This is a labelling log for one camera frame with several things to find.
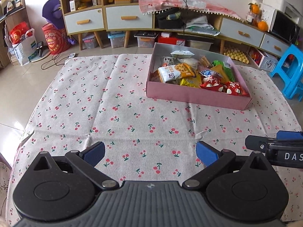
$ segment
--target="drawer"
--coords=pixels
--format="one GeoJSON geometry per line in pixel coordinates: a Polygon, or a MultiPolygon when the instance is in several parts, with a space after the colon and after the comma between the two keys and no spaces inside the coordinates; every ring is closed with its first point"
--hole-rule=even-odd
{"type": "Polygon", "coordinates": [[[289,46],[266,34],[260,48],[281,57],[289,46]]]}
{"type": "Polygon", "coordinates": [[[220,35],[259,47],[264,33],[245,24],[223,18],[220,35]]]}
{"type": "Polygon", "coordinates": [[[68,34],[104,28],[101,8],[69,14],[64,18],[68,34]]]}
{"type": "Polygon", "coordinates": [[[142,14],[138,5],[107,7],[107,28],[148,28],[152,29],[152,14],[142,14]]]}

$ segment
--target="yellow snack bag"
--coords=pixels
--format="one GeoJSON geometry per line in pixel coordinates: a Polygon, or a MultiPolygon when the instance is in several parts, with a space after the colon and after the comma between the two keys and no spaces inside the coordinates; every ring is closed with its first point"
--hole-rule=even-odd
{"type": "Polygon", "coordinates": [[[202,84],[201,75],[196,70],[193,70],[193,72],[194,76],[182,78],[180,85],[199,88],[202,84]]]}
{"type": "Polygon", "coordinates": [[[223,66],[222,65],[216,65],[214,66],[213,68],[211,68],[211,70],[219,73],[222,78],[221,78],[221,83],[226,83],[226,82],[230,82],[230,79],[229,77],[226,75],[224,69],[223,69],[223,66]]]}

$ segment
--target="drawer handle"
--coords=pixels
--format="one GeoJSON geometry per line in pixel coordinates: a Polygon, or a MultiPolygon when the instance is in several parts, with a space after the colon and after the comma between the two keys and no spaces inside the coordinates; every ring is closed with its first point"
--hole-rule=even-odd
{"type": "Polygon", "coordinates": [[[80,20],[77,21],[77,25],[84,25],[90,22],[90,19],[80,20]]]}
{"type": "Polygon", "coordinates": [[[275,48],[277,51],[282,51],[282,49],[279,48],[278,46],[274,46],[274,48],[275,48]]]}
{"type": "Polygon", "coordinates": [[[241,36],[250,37],[250,35],[247,34],[247,33],[245,33],[245,32],[238,31],[238,33],[239,33],[241,36]]]}
{"type": "Polygon", "coordinates": [[[121,20],[134,20],[137,18],[138,16],[121,16],[121,20]]]}

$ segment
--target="cherry pattern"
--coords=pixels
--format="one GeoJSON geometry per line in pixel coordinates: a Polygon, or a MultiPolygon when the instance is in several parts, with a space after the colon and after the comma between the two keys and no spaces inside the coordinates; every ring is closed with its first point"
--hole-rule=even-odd
{"type": "MultiPolygon", "coordinates": [[[[200,139],[219,151],[230,148],[249,155],[244,146],[247,135],[274,137],[279,130],[301,130],[267,74],[255,69],[238,67],[250,81],[246,83],[253,96],[253,103],[240,111],[147,98],[150,56],[101,58],[69,60],[46,90],[25,127],[22,140],[29,138],[18,150],[9,187],[19,182],[40,151],[59,156],[103,141],[106,157],[96,168],[119,183],[126,179],[182,183],[204,168],[195,157],[200,139]]],[[[286,168],[277,173],[289,191],[290,204],[282,220],[303,216],[303,172],[286,168]]],[[[19,216],[11,200],[8,205],[12,209],[8,221],[14,225],[19,216]]]]}

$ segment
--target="power cord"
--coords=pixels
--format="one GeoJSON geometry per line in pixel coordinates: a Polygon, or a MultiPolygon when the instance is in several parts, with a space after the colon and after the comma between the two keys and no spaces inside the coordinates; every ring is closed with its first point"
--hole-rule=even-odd
{"type": "Polygon", "coordinates": [[[45,62],[45,63],[43,63],[43,64],[41,65],[41,69],[42,69],[42,70],[46,70],[46,69],[48,69],[48,68],[50,68],[50,67],[52,67],[52,66],[55,66],[55,65],[56,65],[56,66],[64,65],[64,63],[61,63],[61,64],[58,64],[58,63],[59,63],[60,61],[62,61],[63,59],[69,58],[69,56],[64,57],[64,58],[62,58],[61,60],[59,60],[58,62],[56,62],[55,60],[58,59],[58,57],[60,56],[60,54],[61,54],[61,53],[56,54],[56,55],[53,55],[51,60],[49,60],[49,61],[47,61],[47,62],[45,62]],[[45,65],[45,64],[47,64],[47,63],[49,63],[49,62],[51,62],[52,60],[54,61],[54,64],[52,64],[51,66],[48,66],[47,68],[44,68],[44,69],[42,68],[43,65],[45,65]]]}
{"type": "Polygon", "coordinates": [[[187,5],[187,0],[183,0],[185,2],[185,9],[186,9],[186,18],[185,18],[185,25],[183,26],[183,36],[185,36],[185,28],[187,24],[187,18],[188,18],[188,5],[187,5]]]}

